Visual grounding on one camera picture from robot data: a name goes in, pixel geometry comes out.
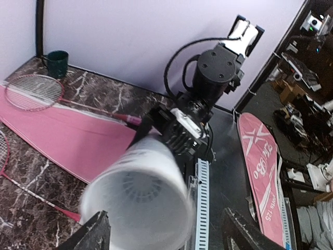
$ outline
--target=marble table surface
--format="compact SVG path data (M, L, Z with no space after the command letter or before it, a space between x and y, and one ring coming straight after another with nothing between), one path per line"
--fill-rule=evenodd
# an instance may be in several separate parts
M47 74L47 70L39 59L32 58L6 81L24 74ZM156 103L168 102L162 95L73 67L69 67L62 83L65 99L121 114L142 116ZM0 130L7 135L11 148L6 174L48 201L78 213L86 184L46 159L2 123ZM0 176L0 249L54 249L79 227Z

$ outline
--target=gray floor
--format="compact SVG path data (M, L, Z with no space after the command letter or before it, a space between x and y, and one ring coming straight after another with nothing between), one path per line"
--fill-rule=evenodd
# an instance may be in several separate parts
M283 107L280 102L279 94L273 89L270 83L264 83L257 91L248 105L244 108L243 112L249 112L257 116L265 124L273 128L277 144L284 159L292 160L301 165L306 165L309 162L309 156L302 151L295 149L293 144L279 131L274 119L273 112L276 109ZM294 190L295 200L298 206L311 205L313 197L316 194L302 193Z

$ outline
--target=white plastic cup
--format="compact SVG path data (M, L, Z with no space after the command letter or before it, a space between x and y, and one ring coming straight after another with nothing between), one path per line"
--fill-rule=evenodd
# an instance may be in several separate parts
M189 238L194 207L170 150L149 135L89 184L81 222L108 212L110 249L177 250Z

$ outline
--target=pink racket cover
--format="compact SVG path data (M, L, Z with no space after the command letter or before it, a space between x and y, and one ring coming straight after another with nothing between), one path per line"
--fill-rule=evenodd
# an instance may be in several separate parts
M267 127L252 114L240 115L237 125L261 232L284 247L275 140Z
M86 183L114 163L135 134L117 122L74 110L20 110L5 99L4 87L0 87L0 119L45 157Z

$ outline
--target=black pole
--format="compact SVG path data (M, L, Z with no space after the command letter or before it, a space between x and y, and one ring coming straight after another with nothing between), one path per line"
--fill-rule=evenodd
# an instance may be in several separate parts
M280 43L277 45L274 53L277 55L280 55L281 52L283 52L289 42L289 39L292 35L295 35L298 33L299 28L301 27L304 19L308 15L309 11L311 10L311 1L310 0L305 0L301 9L297 13L294 21L290 25L288 31L280 41ZM251 86L249 87L250 92L257 92L260 86L266 81L267 77L270 75L271 71L277 64L279 58L272 54L270 58L268 59L267 63L265 66L261 69ZM237 112L241 112L245 106L249 103L249 101L252 99L253 94L250 92L246 93L236 104L235 109Z
M44 0L36 0L36 57L41 58L43 49Z

